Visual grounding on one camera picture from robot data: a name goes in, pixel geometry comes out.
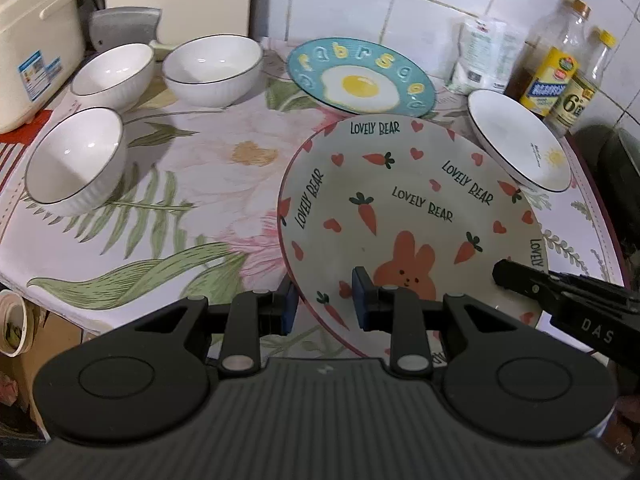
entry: bunny face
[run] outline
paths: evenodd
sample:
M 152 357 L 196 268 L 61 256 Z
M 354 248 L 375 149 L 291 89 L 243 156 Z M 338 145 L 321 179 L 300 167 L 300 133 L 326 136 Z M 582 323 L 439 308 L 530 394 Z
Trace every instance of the bunny face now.
M 430 245 L 415 252 L 414 235 L 409 231 L 398 233 L 391 261 L 380 265 L 373 274 L 377 286 L 397 285 L 410 288 L 421 300 L 435 300 L 436 287 L 429 277 L 436 255 Z

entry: tiled wall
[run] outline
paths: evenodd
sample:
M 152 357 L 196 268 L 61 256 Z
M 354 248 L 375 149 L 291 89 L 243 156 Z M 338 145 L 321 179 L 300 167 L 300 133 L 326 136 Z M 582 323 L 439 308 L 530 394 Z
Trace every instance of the tiled wall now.
M 466 15 L 489 15 L 523 28 L 561 0 L 254 0 L 253 34 L 299 41 L 351 36 L 376 41 L 446 78 Z M 585 0 L 590 23 L 609 30 L 618 47 L 599 94 L 581 124 L 617 122 L 640 136 L 640 0 Z

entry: bottle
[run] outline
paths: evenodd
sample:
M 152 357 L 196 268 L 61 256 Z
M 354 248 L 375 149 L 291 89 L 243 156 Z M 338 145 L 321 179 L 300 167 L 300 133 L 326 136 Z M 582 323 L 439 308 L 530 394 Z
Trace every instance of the bottle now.
M 574 0 L 570 12 L 564 13 L 543 33 L 526 63 L 536 67 L 520 104 L 540 118 L 546 117 L 564 87 L 578 69 L 578 56 L 586 43 L 585 28 L 591 9 L 581 0 Z
M 567 133 L 600 88 L 602 73 L 611 49 L 616 46 L 616 38 L 603 30 L 599 39 L 588 62 L 575 73 L 545 118 L 546 126 L 556 137 L 562 137 Z

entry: bottle cap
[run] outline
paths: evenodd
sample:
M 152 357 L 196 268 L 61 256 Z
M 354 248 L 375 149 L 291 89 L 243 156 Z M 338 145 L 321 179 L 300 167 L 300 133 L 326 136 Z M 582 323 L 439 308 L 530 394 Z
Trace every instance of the bottle cap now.
M 574 0 L 572 9 L 580 14 L 585 20 L 589 19 L 589 14 L 591 13 L 591 9 L 589 6 L 582 0 Z
M 609 34 L 606 30 L 601 31 L 600 41 L 607 45 L 609 48 L 613 48 L 616 46 L 616 38 L 614 38 L 613 35 Z

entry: table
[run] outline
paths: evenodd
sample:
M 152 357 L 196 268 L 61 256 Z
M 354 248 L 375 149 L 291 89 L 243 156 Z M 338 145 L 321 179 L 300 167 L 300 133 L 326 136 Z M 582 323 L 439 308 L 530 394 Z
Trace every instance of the table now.
M 283 59 L 291 46 L 263 45 L 260 84 L 225 110 L 178 102 L 156 77 L 123 116 L 123 180 L 93 212 L 60 218 L 37 207 L 24 192 L 26 144 L 12 168 L 0 154 L 0 175 L 8 175 L 0 191 L 0 280 L 98 334 L 187 294 L 226 303 L 242 290 L 277 286 L 285 273 L 275 211 L 282 175 L 304 140 L 347 115 L 319 105 L 290 80 Z M 433 82 L 437 105 L 426 118 L 476 142 L 466 98 Z M 35 140 L 78 108 L 65 94 Z M 16 140 L 2 144 L 3 137 L 0 150 L 11 151 Z M 542 226 L 549 266 L 623 285 L 596 195 L 567 141 L 562 145 L 571 187 L 559 194 L 523 189 Z M 521 319 L 534 324 L 538 315 Z M 540 327 L 551 330 L 545 316 Z M 265 337 L 261 348 L 263 358 L 362 355 L 302 304 L 293 333 Z

